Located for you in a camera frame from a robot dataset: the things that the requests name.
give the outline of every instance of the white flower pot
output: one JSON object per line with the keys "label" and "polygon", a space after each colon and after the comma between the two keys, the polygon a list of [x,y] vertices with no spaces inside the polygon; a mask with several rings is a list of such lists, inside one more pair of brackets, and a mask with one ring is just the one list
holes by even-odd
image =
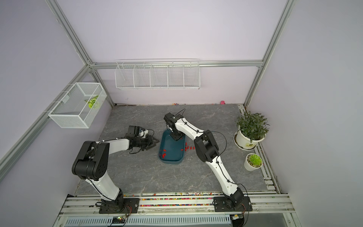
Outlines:
{"label": "white flower pot", "polygon": [[248,171],[253,171],[253,170],[256,170],[256,169],[261,168],[261,166],[263,165],[263,163],[261,163],[261,166],[260,166],[260,167],[258,167],[258,168],[253,167],[253,166],[251,166],[251,165],[248,163],[248,161],[247,161],[247,157],[248,157],[250,154],[255,154],[255,153],[249,153],[249,154],[246,156],[245,163],[243,164],[243,166],[245,167],[245,169],[246,169],[246,170],[248,170]]}
{"label": "white flower pot", "polygon": [[258,142],[261,142],[262,140],[264,140],[266,138],[266,134],[265,134],[264,138],[262,138],[260,140],[252,140],[252,142],[251,142],[251,140],[249,138],[245,137],[241,133],[241,130],[239,128],[236,133],[237,133],[237,136],[236,136],[237,145],[245,150],[253,150],[257,146]]}

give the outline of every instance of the wire mesh shelf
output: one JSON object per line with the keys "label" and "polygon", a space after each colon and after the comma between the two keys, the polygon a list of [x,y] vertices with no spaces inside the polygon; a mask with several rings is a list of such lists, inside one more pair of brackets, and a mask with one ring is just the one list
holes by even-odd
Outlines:
{"label": "wire mesh shelf", "polygon": [[48,116],[61,128],[88,129],[106,97],[100,83],[75,83]]}
{"label": "wire mesh shelf", "polygon": [[117,63],[116,87],[130,89],[199,89],[199,62]]}

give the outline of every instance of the metal grille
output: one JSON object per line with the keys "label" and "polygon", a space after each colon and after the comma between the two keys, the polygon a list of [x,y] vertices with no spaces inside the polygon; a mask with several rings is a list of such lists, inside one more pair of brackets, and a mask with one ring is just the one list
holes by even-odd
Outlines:
{"label": "metal grille", "polygon": [[[98,217],[69,217],[65,227],[71,226],[110,226],[112,216]],[[135,215],[130,216],[127,225],[130,226],[180,226],[198,224],[231,224],[229,215]],[[122,226],[123,224],[112,224],[112,226]]]}
{"label": "metal grille", "polygon": [[116,87],[129,89],[200,88],[199,63],[190,64],[118,64]]}
{"label": "metal grille", "polygon": [[89,128],[105,99],[100,83],[75,83],[48,115],[62,128]]}

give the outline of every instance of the black mounting plate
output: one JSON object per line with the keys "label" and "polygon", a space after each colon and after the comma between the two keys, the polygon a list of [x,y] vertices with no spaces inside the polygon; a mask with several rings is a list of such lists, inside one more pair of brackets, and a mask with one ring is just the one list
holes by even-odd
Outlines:
{"label": "black mounting plate", "polygon": [[239,208],[229,209],[225,204],[226,198],[225,197],[214,197],[213,198],[213,205],[214,205],[214,211],[215,212],[230,212],[230,211],[244,211],[246,208],[246,211],[252,211],[252,205],[249,205],[251,200],[249,197],[244,196],[242,199],[242,205]]}
{"label": "black mounting plate", "polygon": [[[139,208],[139,198],[124,198],[123,199],[123,206],[129,205],[132,210],[131,213],[137,213],[137,210]],[[115,209],[114,207],[109,207],[107,205],[102,205],[99,208],[99,214],[127,214],[130,211],[127,207],[125,207],[122,211],[119,211],[119,209]]]}

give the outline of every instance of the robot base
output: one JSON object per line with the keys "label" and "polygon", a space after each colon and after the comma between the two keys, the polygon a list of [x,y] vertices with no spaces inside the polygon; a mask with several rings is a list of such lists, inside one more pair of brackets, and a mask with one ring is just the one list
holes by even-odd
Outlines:
{"label": "robot base", "polygon": [[244,196],[242,199],[242,202],[240,206],[238,207],[232,207],[226,203],[225,197],[214,197],[213,198],[213,205],[214,205],[214,211],[215,212],[229,212],[229,211],[244,211],[246,208],[246,211],[252,211],[252,205],[250,205],[251,201],[249,197]]}
{"label": "robot base", "polygon": [[122,209],[120,209],[118,206],[113,206],[112,204],[102,203],[99,207],[99,213],[100,214],[127,214],[129,213],[129,209],[126,207],[126,205],[130,206],[132,208],[131,213],[137,213],[137,210],[139,208],[139,198],[124,198],[123,199],[123,205]]}

